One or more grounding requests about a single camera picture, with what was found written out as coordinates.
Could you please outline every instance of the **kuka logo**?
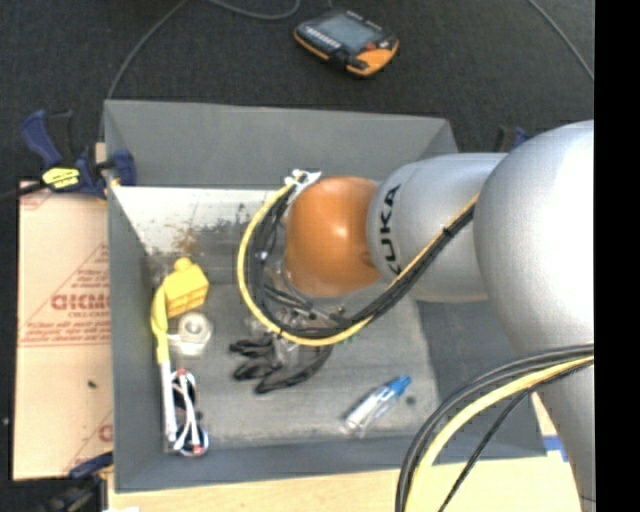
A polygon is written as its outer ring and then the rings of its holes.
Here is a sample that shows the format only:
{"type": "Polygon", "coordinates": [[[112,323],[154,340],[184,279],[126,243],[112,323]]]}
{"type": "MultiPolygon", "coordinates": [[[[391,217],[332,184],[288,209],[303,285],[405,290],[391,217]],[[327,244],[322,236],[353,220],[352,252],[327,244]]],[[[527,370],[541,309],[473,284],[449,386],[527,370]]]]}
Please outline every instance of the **kuka logo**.
{"type": "Polygon", "coordinates": [[[387,261],[387,266],[394,274],[398,275],[402,271],[400,265],[396,263],[396,251],[393,247],[393,240],[391,238],[391,215],[393,214],[393,198],[396,192],[400,188],[400,185],[396,185],[387,192],[384,197],[384,204],[389,208],[380,212],[380,243],[386,247],[386,254],[384,259],[387,261]]]}

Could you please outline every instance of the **blue bottle cap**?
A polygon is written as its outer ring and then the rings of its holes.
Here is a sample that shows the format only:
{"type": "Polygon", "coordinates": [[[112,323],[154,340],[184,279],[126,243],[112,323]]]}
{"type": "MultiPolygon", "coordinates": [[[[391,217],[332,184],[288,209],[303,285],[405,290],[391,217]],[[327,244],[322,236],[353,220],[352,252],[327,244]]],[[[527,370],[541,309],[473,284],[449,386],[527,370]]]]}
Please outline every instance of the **blue bottle cap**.
{"type": "Polygon", "coordinates": [[[409,384],[411,384],[411,377],[403,375],[402,377],[392,380],[389,383],[389,387],[397,396],[402,396],[404,390],[407,389],[409,384]]]}

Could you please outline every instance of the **yellow plastic part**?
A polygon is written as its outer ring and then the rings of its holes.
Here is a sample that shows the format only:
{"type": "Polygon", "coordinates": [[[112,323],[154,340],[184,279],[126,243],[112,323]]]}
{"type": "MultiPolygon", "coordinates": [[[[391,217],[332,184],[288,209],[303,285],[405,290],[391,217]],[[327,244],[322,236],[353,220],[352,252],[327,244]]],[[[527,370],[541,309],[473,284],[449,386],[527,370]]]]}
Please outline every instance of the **yellow plastic part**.
{"type": "Polygon", "coordinates": [[[173,268],[174,271],[162,283],[167,318],[197,308],[204,303],[209,291],[209,281],[204,272],[189,258],[177,259],[173,268]]]}
{"type": "Polygon", "coordinates": [[[158,346],[156,347],[158,364],[166,363],[170,360],[168,329],[164,286],[160,285],[153,296],[153,302],[151,302],[151,330],[158,340],[158,346]]]}

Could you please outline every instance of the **wire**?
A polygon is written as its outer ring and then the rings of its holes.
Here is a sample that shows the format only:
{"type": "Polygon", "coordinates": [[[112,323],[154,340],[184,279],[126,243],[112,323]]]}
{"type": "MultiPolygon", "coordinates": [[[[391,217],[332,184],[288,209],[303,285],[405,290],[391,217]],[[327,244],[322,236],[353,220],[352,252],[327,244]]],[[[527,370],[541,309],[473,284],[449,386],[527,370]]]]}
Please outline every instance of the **wire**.
{"type": "Polygon", "coordinates": [[[291,9],[280,14],[263,14],[259,12],[247,11],[245,9],[241,9],[240,7],[230,5],[226,2],[221,2],[220,0],[206,0],[206,1],[209,2],[210,4],[221,7],[222,9],[227,9],[231,12],[235,12],[236,14],[246,16],[247,18],[253,18],[253,19],[262,20],[262,21],[279,21],[285,18],[289,18],[290,16],[293,16],[296,12],[298,12],[298,9],[300,8],[300,2],[301,2],[301,0],[295,0],[295,3],[293,7],[291,7],[291,9]]]}
{"type": "Polygon", "coordinates": [[[282,187],[262,205],[251,219],[240,242],[236,269],[240,294],[258,321],[271,332],[277,333],[278,336],[301,345],[324,346],[339,343],[350,338],[367,324],[386,313],[406,295],[442,248],[471,221],[479,196],[479,194],[476,194],[453,217],[453,220],[396,276],[381,296],[373,300],[356,315],[351,318],[340,319],[338,325],[334,327],[294,328],[283,325],[266,307],[262,273],[266,259],[269,256],[269,253],[264,249],[265,241],[271,238],[270,230],[277,229],[278,221],[286,211],[288,197],[293,192],[294,187],[300,184],[303,176],[304,173],[295,178],[294,182],[282,187]],[[254,242],[252,244],[252,238],[260,243],[254,242]],[[254,255],[255,258],[247,259],[247,254],[249,253],[254,255]],[[254,261],[256,258],[259,260],[258,265],[254,261]]]}
{"type": "Polygon", "coordinates": [[[567,45],[571,53],[573,53],[574,57],[578,59],[578,62],[580,63],[584,71],[587,73],[587,75],[589,75],[589,78],[591,78],[591,81],[595,82],[595,76],[593,74],[593,71],[591,70],[587,62],[584,60],[584,57],[580,54],[578,49],[571,42],[571,40],[564,33],[564,31],[558,26],[558,24],[553,20],[553,18],[551,18],[551,16],[549,16],[549,14],[547,14],[547,12],[542,7],[540,7],[540,5],[538,5],[538,3],[535,2],[535,0],[526,0],[526,1],[529,3],[529,5],[531,5],[531,7],[533,7],[536,11],[538,11],[540,16],[542,16],[545,19],[545,21],[551,26],[551,28],[553,28],[556,31],[556,33],[560,36],[560,39],[562,39],[562,41],[564,42],[564,44],[567,45]]]}
{"type": "Polygon", "coordinates": [[[526,388],[527,386],[523,386],[523,383],[530,384],[528,393],[532,392],[535,389],[534,386],[547,382],[544,380],[545,372],[550,372],[549,375],[551,375],[553,373],[551,369],[553,368],[558,371],[559,375],[561,373],[560,370],[563,368],[560,365],[568,365],[566,366],[567,368],[577,368],[581,361],[585,362],[585,364],[589,363],[589,361],[592,362],[593,350],[594,345],[591,342],[520,358],[473,379],[457,392],[452,393],[420,428],[407,451],[398,479],[396,512],[403,512],[407,506],[409,490],[414,480],[418,463],[420,463],[421,467],[429,466],[435,460],[444,444],[464,422],[493,405],[493,403],[497,403],[501,399],[510,396],[510,394],[526,388]],[[536,381],[536,378],[541,376],[543,378],[536,381]],[[496,385],[502,387],[486,393],[487,389],[496,385]],[[485,394],[476,399],[470,406],[461,410],[464,402],[480,392],[485,394]],[[496,398],[500,394],[503,395],[502,398],[496,398]],[[445,425],[440,434],[430,444],[429,449],[425,451],[425,446],[440,421],[448,416],[451,411],[458,410],[461,410],[461,412],[445,425]]]}
{"type": "Polygon", "coordinates": [[[473,466],[475,465],[478,458],[482,454],[482,451],[484,450],[484,448],[487,446],[487,444],[489,444],[489,441],[491,441],[491,438],[498,431],[498,429],[507,419],[509,414],[511,414],[511,412],[518,406],[518,404],[520,404],[527,396],[529,396],[528,390],[521,391],[520,394],[514,397],[513,400],[511,400],[511,402],[509,402],[509,404],[507,404],[507,406],[500,412],[500,415],[496,418],[496,420],[493,422],[493,425],[491,425],[487,433],[480,440],[480,443],[476,447],[475,451],[471,454],[471,457],[469,457],[469,460],[465,464],[465,467],[460,472],[460,475],[458,476],[453,486],[451,487],[449,494],[447,494],[447,497],[442,502],[442,505],[440,505],[438,512],[444,512],[447,505],[451,502],[455,494],[458,492],[458,490],[462,486],[462,483],[464,482],[464,480],[467,478],[469,473],[471,473],[473,466]]]}
{"type": "MultiPolygon", "coordinates": [[[[279,13],[279,14],[264,14],[259,12],[248,11],[246,9],[241,9],[240,7],[235,7],[231,4],[221,2],[220,0],[205,0],[205,1],[209,2],[212,5],[220,7],[221,9],[226,9],[228,11],[234,12],[241,16],[262,20],[262,21],[279,21],[279,20],[289,18],[293,16],[296,12],[298,12],[298,10],[300,9],[300,3],[301,3],[301,0],[295,0],[293,7],[291,7],[286,12],[279,13]]],[[[138,41],[138,43],[136,43],[136,45],[129,52],[124,62],[118,69],[115,75],[115,78],[111,82],[111,85],[109,86],[109,90],[107,91],[107,95],[106,95],[107,100],[113,98],[113,95],[115,94],[115,91],[120,83],[120,80],[122,80],[124,73],[129,68],[133,59],[135,59],[138,53],[140,53],[140,50],[142,50],[144,45],[147,44],[149,39],[151,39],[153,35],[158,30],[160,30],[188,2],[189,0],[180,0],[167,14],[165,14],[157,23],[155,23],[144,36],[142,36],[142,38],[140,39],[140,41],[138,41]]],[[[100,125],[98,127],[98,141],[103,141],[103,140],[104,140],[104,111],[100,116],[100,125]]]]}

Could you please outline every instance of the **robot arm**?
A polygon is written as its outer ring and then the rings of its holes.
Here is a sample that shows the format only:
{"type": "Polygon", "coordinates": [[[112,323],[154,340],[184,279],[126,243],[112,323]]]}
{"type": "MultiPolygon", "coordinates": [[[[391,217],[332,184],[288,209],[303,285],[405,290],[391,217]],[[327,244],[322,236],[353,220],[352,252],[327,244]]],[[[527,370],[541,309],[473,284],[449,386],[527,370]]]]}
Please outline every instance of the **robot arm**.
{"type": "MultiPolygon", "coordinates": [[[[431,302],[488,299],[523,355],[592,342],[593,144],[594,123],[584,122],[538,135],[509,154],[409,164],[376,187],[348,177],[320,180],[287,216],[283,286],[304,302],[342,300],[379,276],[393,281],[479,195],[473,221],[410,295],[431,302]]],[[[336,315],[333,320],[340,324],[336,315]]],[[[584,510],[595,510],[593,380],[591,369],[540,392],[584,510]]]]}

